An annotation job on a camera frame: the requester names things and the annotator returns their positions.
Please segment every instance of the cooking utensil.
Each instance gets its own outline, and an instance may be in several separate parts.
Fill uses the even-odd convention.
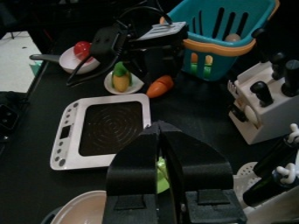
[[[261,200],[263,197],[268,197],[267,191],[272,193],[271,190],[279,192],[285,189],[288,190],[289,188],[294,187],[291,185],[294,181],[288,183],[289,186],[284,185],[283,182],[280,186],[280,184],[276,183],[279,177],[277,174],[275,174],[276,171],[277,172],[280,171],[280,179],[281,177],[284,177],[283,181],[289,180],[291,177],[289,179],[287,179],[287,175],[281,173],[285,171],[281,171],[283,169],[276,167],[284,165],[287,161],[291,161],[294,159],[294,157],[296,157],[295,159],[296,165],[299,162],[299,154],[296,146],[299,143],[298,138],[299,129],[295,123],[292,123],[289,127],[292,133],[288,136],[285,136],[281,140],[279,140],[271,151],[264,155],[264,157],[257,162],[244,164],[237,171],[237,175],[233,176],[233,190],[236,192],[237,200],[243,208],[253,206],[253,203],[260,202],[259,200]],[[269,190],[265,188],[264,193],[255,193],[255,191],[260,191],[260,189],[264,188],[265,185],[271,187]],[[247,193],[247,203],[245,203],[243,201],[243,195],[251,188],[252,188],[251,193]]]
[[[269,93],[267,84],[260,80],[251,85],[249,90],[256,94],[259,105],[264,108],[273,103],[272,95]]]
[[[73,47],[71,47],[63,54],[52,55],[52,54],[33,54],[29,56],[31,60],[47,60],[53,63],[59,63],[61,68],[68,74],[72,74],[72,71],[77,67],[80,60],[75,56]],[[77,74],[85,74],[92,71],[99,66],[99,61],[92,59],[89,62],[84,63],[81,68],[77,71]]]

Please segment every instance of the toy food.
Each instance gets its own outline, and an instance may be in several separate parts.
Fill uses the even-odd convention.
[[[197,74],[197,64],[192,63],[191,64],[191,74],[196,76]],[[203,67],[203,78],[208,78],[211,75],[211,65],[205,64]]]
[[[204,64],[208,66],[212,64],[212,57],[209,55],[205,56]]]
[[[124,93],[128,86],[132,85],[132,75],[128,72],[127,68],[123,65],[123,62],[117,62],[112,72],[112,88]]]
[[[77,57],[79,60],[84,60],[88,55],[89,55],[89,47],[91,43],[87,41],[80,41],[75,46],[73,46],[73,54]]]
[[[199,58],[199,56],[197,56],[197,54],[193,52],[193,53],[191,54],[191,63],[197,63],[197,58]]]
[[[147,89],[147,96],[155,98],[163,95],[173,87],[173,79],[171,75],[163,75]]]

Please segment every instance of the black knife handle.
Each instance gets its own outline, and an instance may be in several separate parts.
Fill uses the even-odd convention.
[[[261,63],[268,61],[269,37],[264,28],[253,30],[251,37],[256,40],[255,51]]]
[[[299,60],[288,60],[284,67],[285,73],[281,91],[285,96],[294,97],[299,94]]]
[[[239,107],[235,104],[231,104],[228,106],[228,110],[241,122],[245,122],[248,120],[244,112],[239,109]]]
[[[257,161],[253,167],[253,173],[260,177],[265,177],[277,166],[284,166],[294,162],[298,148],[287,142],[287,136],[279,139],[271,151]]]
[[[277,81],[285,76],[285,54],[277,52],[268,58],[268,60],[272,63],[272,78]]]
[[[263,81],[257,81],[249,87],[249,90],[253,94],[256,94],[256,98],[259,99],[259,104],[263,108],[273,102],[267,84]]]
[[[271,199],[277,194],[287,192],[298,186],[298,178],[292,184],[283,184],[280,182],[281,175],[276,170],[264,178],[261,178],[244,192],[243,200],[251,207],[256,207],[264,201]]]

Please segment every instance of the toy tomato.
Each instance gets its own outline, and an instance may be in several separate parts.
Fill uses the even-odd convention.
[[[73,54],[79,60],[84,60],[89,56],[89,47],[91,43],[88,41],[80,41],[73,46]]]

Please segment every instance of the teal basket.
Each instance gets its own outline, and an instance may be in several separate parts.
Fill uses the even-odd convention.
[[[181,1],[168,13],[173,22],[184,21],[189,28],[181,70],[205,81],[217,81],[237,56],[252,49],[251,33],[264,26],[277,7],[277,0]],[[237,38],[225,40],[228,35]]]

